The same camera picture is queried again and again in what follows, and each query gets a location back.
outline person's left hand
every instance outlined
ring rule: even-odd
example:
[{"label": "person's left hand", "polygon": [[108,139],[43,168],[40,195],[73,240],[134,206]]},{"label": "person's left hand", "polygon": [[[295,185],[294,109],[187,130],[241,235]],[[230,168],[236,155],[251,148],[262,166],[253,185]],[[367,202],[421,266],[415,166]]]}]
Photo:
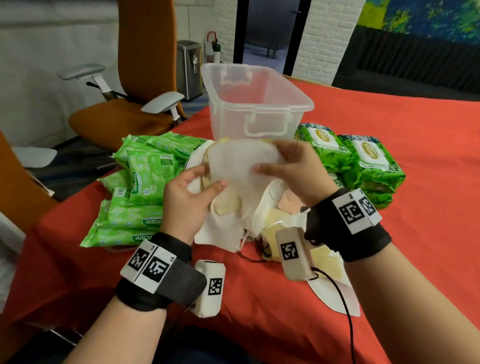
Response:
[{"label": "person's left hand", "polygon": [[227,181],[216,181],[199,194],[187,190],[194,178],[209,172],[208,165],[189,168],[171,180],[163,192],[163,219],[160,231],[191,245],[202,227],[208,205],[227,186]]}]

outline table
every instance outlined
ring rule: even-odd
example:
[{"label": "table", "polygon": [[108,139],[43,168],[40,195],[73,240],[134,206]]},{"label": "table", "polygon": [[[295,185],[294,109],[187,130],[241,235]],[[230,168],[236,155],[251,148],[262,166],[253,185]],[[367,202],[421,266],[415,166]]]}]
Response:
[{"label": "table", "polygon": [[[407,180],[382,211],[402,253],[480,327],[480,104],[395,97],[292,80],[315,102],[303,122],[337,134],[374,135]],[[176,128],[211,138],[204,109]],[[43,326],[86,329],[113,294],[131,253],[81,248],[106,190],[95,182],[47,213],[28,235],[5,314]],[[247,256],[258,258],[247,246]],[[219,331],[270,363],[349,363],[347,317],[329,310],[305,282],[285,278],[279,263],[250,263],[212,246],[193,261],[227,267],[217,317],[183,322]],[[173,307],[169,312],[174,317]],[[353,317],[358,363],[387,363],[365,316]]]}]

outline wall mural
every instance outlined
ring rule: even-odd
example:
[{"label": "wall mural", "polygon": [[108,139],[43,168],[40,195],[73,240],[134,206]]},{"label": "wall mural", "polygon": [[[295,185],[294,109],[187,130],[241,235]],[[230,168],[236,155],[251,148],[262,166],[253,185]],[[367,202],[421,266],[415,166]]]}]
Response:
[{"label": "wall mural", "polygon": [[480,0],[367,0],[358,25],[480,44]]}]

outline transparent plastic container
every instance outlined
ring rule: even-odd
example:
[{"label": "transparent plastic container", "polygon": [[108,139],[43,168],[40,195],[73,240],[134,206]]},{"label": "transparent plastic container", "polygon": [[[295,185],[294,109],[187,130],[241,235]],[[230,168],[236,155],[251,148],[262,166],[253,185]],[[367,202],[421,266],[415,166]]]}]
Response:
[{"label": "transparent plastic container", "polygon": [[202,78],[215,140],[291,139],[303,113],[314,107],[307,95],[268,67],[206,63]]}]

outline gold oval logo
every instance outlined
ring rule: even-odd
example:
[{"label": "gold oval logo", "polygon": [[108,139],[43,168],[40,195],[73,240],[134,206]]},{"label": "gold oval logo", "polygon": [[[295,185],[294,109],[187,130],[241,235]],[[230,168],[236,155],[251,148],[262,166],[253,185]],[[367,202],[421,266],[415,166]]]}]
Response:
[{"label": "gold oval logo", "polygon": [[320,130],[320,129],[315,130],[315,132],[316,132],[317,136],[320,139],[322,139],[324,142],[327,142],[327,143],[330,142],[330,135],[327,132],[325,132],[323,130]]},{"label": "gold oval logo", "polygon": [[372,146],[370,144],[368,144],[367,142],[363,142],[361,144],[361,147],[363,148],[363,150],[365,151],[365,153],[367,153],[367,155],[372,158],[372,159],[378,159],[378,153],[376,152],[375,149],[372,148]]}]

